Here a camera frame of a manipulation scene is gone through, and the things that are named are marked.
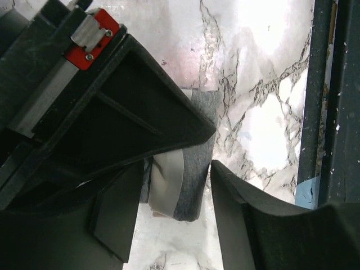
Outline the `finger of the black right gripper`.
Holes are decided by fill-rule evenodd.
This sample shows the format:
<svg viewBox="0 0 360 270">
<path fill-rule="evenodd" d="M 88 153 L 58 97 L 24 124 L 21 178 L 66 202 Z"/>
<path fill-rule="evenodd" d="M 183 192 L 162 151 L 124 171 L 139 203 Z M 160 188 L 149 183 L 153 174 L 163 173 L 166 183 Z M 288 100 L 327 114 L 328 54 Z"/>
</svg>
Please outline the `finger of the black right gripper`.
<svg viewBox="0 0 360 270">
<path fill-rule="evenodd" d="M 87 71 L 64 63 L 1 133 L 1 209 L 41 201 L 215 131 L 131 35 Z"/>
</svg>

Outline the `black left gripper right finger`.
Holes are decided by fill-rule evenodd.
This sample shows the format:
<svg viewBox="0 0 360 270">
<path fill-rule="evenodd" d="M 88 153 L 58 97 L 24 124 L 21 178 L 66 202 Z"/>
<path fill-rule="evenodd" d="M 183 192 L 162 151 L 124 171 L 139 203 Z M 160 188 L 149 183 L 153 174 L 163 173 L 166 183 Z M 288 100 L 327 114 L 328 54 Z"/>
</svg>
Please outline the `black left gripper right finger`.
<svg viewBox="0 0 360 270">
<path fill-rule="evenodd" d="M 358 269 L 359 204 L 309 210 L 282 201 L 211 162 L 224 269 Z"/>
</svg>

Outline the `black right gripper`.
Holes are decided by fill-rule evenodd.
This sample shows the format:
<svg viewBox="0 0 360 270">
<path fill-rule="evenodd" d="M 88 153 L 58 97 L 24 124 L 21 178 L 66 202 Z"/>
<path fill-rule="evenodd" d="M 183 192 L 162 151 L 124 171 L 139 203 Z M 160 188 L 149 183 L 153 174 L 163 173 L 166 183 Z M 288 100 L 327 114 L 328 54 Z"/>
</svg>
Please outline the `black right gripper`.
<svg viewBox="0 0 360 270">
<path fill-rule="evenodd" d="M 36 145 L 66 129 L 73 107 L 60 102 L 60 114 L 50 112 L 62 89 L 81 98 L 105 81 L 127 28 L 103 9 L 87 13 L 89 4 L 48 1 L 31 20 L 16 9 L 1 12 L 1 168 L 17 168 Z M 55 78 L 61 89 L 45 85 Z"/>
</svg>

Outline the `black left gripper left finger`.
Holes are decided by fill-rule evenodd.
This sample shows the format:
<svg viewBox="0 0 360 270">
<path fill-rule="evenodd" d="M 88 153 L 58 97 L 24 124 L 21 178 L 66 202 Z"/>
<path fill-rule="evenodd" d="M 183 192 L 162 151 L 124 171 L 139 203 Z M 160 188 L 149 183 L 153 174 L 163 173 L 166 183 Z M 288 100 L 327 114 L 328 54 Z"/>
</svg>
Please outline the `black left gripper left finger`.
<svg viewBox="0 0 360 270">
<path fill-rule="evenodd" d="M 138 161 L 42 203 L 1 211 L 1 268 L 122 269 L 142 181 Z"/>
</svg>

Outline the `grey cream underwear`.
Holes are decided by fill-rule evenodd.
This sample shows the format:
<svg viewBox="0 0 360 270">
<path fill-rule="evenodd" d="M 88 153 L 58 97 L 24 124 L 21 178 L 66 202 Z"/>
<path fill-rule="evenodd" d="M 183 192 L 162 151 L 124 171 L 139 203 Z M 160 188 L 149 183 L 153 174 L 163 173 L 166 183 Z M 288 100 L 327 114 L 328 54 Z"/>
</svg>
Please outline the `grey cream underwear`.
<svg viewBox="0 0 360 270">
<path fill-rule="evenodd" d="M 193 222 L 201 212 L 215 135 L 205 143 L 145 159 L 140 203 L 153 216 Z"/>
</svg>

